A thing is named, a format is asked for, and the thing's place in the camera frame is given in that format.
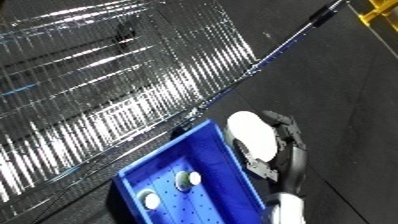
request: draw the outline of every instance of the plastic bin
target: plastic bin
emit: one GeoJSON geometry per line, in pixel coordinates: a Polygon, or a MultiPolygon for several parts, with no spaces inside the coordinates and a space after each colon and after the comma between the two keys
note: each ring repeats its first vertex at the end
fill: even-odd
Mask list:
{"type": "Polygon", "coordinates": [[[139,223],[260,223],[265,209],[220,129],[206,121],[120,170],[115,183],[139,223]],[[188,191],[175,187],[180,171],[197,171],[202,182],[188,191]],[[147,210],[137,194],[149,189],[161,199],[147,210]]]}

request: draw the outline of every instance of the floor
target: floor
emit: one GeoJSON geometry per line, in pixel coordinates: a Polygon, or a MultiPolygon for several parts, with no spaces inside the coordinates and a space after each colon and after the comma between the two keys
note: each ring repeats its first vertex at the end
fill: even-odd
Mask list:
{"type": "MultiPolygon", "coordinates": [[[[326,2],[220,0],[257,57],[326,2]]],[[[394,224],[398,220],[397,60],[345,8],[216,103],[206,117],[223,125],[239,110],[294,116],[310,149],[303,189],[307,223],[394,224]]],[[[255,186],[264,198],[265,185],[257,181],[255,186]]],[[[118,215],[123,205],[110,182],[78,198],[40,223],[130,222],[118,215]]]]}

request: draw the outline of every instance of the metal wire shelf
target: metal wire shelf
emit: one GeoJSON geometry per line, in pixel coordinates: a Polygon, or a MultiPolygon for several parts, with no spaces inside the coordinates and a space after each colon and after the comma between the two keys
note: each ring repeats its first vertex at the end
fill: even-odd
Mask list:
{"type": "Polygon", "coordinates": [[[254,61],[216,1],[31,4],[6,1],[0,20],[0,222],[206,102],[254,61]]]}

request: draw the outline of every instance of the wire rack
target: wire rack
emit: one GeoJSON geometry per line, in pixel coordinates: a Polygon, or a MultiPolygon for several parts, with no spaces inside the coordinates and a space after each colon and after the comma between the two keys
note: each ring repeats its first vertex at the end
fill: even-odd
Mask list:
{"type": "Polygon", "coordinates": [[[122,142],[180,124],[254,61],[213,0],[2,2],[0,222],[122,142]]]}

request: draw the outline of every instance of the metal rod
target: metal rod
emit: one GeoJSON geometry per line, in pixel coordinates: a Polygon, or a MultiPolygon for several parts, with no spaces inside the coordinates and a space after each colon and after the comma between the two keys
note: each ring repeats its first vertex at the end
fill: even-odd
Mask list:
{"type": "Polygon", "coordinates": [[[312,16],[309,17],[309,20],[301,26],[301,28],[295,32],[292,36],[287,38],[281,45],[275,48],[271,53],[265,56],[256,64],[253,64],[252,67],[246,71],[245,76],[252,76],[257,72],[261,71],[265,66],[283,54],[286,50],[288,50],[291,46],[297,43],[301,38],[309,34],[314,28],[318,28],[322,26],[325,22],[331,19],[340,9],[346,6],[350,0],[335,0],[329,4],[326,4],[317,12],[315,12],[312,16]]]}

